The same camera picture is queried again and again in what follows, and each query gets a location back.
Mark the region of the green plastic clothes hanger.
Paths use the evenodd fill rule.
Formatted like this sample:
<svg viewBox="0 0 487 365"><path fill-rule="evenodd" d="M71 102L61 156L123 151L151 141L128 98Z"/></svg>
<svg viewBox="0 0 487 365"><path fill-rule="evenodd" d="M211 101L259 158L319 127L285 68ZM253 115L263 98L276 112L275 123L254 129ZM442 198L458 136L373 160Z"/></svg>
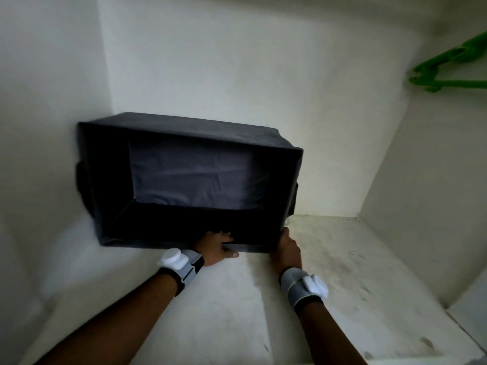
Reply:
<svg viewBox="0 0 487 365"><path fill-rule="evenodd" d="M485 89L487 80L439 80L437 75L443 65L459 65L475 62L487 54L487 31L451 48L413 68L409 83L435 93L443 88Z"/></svg>

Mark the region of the person's right hand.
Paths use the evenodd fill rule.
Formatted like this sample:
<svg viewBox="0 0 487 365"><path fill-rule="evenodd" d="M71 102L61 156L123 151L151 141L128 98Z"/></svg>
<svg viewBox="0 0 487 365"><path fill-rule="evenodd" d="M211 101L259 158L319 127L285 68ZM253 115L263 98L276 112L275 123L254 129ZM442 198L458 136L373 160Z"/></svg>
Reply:
<svg viewBox="0 0 487 365"><path fill-rule="evenodd" d="M271 251L269 256L273 270L278 277L290 268L302 269L301 250L292 238L291 243L286 247L279 247L278 241L276 249Z"/></svg>

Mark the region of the dark grey fabric storage box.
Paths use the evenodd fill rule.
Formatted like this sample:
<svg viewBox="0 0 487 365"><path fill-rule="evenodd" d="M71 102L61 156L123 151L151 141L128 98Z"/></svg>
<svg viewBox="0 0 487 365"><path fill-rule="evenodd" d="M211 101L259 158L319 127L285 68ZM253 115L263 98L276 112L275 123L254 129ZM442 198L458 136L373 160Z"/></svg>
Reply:
<svg viewBox="0 0 487 365"><path fill-rule="evenodd" d="M78 122L76 186L105 247L273 250L294 214L303 149L276 128L124 112Z"/></svg>

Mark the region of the person's left hand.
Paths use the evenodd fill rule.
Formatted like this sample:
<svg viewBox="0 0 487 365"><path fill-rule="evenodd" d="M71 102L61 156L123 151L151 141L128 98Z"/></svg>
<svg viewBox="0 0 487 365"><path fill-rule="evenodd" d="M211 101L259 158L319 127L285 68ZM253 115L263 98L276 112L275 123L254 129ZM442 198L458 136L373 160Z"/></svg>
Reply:
<svg viewBox="0 0 487 365"><path fill-rule="evenodd" d="M206 232L204 236L192 246L192 250L202 256L204 260L203 266L208 267L224 260L220 259L220 250L227 249L224 245L233 240L233 237L228 232Z"/></svg>

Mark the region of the grey right wrist tracker band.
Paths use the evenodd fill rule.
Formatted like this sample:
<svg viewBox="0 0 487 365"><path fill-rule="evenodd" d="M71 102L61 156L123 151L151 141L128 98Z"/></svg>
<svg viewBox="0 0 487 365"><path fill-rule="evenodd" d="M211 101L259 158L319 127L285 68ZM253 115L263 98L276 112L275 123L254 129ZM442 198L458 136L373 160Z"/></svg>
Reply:
<svg viewBox="0 0 487 365"><path fill-rule="evenodd" d="M279 284L291 308L299 315L310 303L320 303L329 295L328 285L316 274L291 267L279 275Z"/></svg>

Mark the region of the person's right forearm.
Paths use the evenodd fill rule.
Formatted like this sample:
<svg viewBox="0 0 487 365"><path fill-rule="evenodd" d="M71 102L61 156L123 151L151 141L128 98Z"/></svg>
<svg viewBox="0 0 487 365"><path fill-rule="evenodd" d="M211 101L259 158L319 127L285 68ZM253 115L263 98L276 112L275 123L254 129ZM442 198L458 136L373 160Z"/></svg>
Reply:
<svg viewBox="0 0 487 365"><path fill-rule="evenodd" d="M318 296L300 300L295 312L314 365L367 365Z"/></svg>

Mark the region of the grey wrist tracker band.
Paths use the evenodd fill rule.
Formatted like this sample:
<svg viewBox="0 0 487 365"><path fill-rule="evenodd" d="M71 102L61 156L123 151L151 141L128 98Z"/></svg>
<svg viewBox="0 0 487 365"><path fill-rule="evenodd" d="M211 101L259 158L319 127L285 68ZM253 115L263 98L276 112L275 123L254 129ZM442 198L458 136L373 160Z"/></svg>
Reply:
<svg viewBox="0 0 487 365"><path fill-rule="evenodd" d="M204 267L204 257L191 249L171 248L157 262L158 274L168 275L177 284L175 296L187 288Z"/></svg>
<svg viewBox="0 0 487 365"><path fill-rule="evenodd" d="M299 315L310 303L320 303L329 295L328 285L316 274L291 267L279 275L279 284L291 308Z"/></svg>

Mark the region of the grey left wrist tracker band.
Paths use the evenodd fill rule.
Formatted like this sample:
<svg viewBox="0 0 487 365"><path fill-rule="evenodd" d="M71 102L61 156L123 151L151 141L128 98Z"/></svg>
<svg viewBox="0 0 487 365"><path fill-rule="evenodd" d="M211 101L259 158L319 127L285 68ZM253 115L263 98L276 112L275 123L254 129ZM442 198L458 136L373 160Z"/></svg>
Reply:
<svg viewBox="0 0 487 365"><path fill-rule="evenodd" d="M204 257L191 249L171 248L157 262L158 274L168 275L177 284L175 296L187 288L204 267Z"/></svg>

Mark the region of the person's left forearm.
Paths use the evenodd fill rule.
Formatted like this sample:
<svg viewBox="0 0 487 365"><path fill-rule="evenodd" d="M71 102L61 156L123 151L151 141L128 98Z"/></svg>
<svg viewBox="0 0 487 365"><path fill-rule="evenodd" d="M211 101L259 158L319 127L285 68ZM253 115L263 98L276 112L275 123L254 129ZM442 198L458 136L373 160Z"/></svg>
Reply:
<svg viewBox="0 0 487 365"><path fill-rule="evenodd" d="M181 287L176 272L161 268L33 365L129 365Z"/></svg>

